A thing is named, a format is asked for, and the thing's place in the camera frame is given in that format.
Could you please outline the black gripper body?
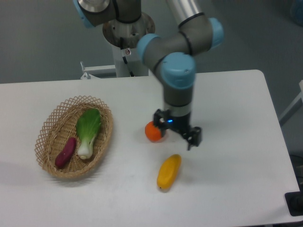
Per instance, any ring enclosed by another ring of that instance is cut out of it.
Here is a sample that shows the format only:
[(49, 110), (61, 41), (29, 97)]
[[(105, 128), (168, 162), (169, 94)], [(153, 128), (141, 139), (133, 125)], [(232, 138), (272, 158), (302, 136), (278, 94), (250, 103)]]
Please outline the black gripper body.
[(172, 130), (181, 135), (182, 138), (187, 139), (190, 132), (190, 116), (188, 113), (183, 116), (172, 116), (169, 111), (164, 112), (164, 122), (162, 123), (162, 130)]

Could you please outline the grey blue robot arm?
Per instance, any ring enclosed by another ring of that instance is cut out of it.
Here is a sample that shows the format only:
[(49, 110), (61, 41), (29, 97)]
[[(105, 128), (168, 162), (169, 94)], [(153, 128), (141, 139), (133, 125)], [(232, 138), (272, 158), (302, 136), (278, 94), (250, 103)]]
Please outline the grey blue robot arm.
[(118, 77), (146, 76), (163, 86), (164, 108), (154, 113), (153, 124), (164, 135), (178, 133), (189, 147), (197, 147), (202, 129), (190, 125), (196, 64), (193, 57), (220, 45), (222, 24), (208, 18), (195, 0), (167, 1), (178, 25), (168, 38), (155, 34), (151, 17), (139, 0), (76, 0), (74, 6), (85, 27), (101, 25), (111, 45)]

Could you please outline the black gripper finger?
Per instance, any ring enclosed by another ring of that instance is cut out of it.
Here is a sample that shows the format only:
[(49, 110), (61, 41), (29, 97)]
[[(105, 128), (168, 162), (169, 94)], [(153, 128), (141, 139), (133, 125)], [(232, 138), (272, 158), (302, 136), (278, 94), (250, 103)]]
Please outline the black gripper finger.
[(166, 116), (167, 112), (161, 109), (157, 109), (153, 115), (153, 125), (160, 131), (161, 137), (165, 136), (166, 130), (169, 128)]
[(202, 128), (190, 127), (182, 133), (183, 139), (187, 141), (187, 150), (191, 150), (192, 147), (198, 147), (202, 141)]

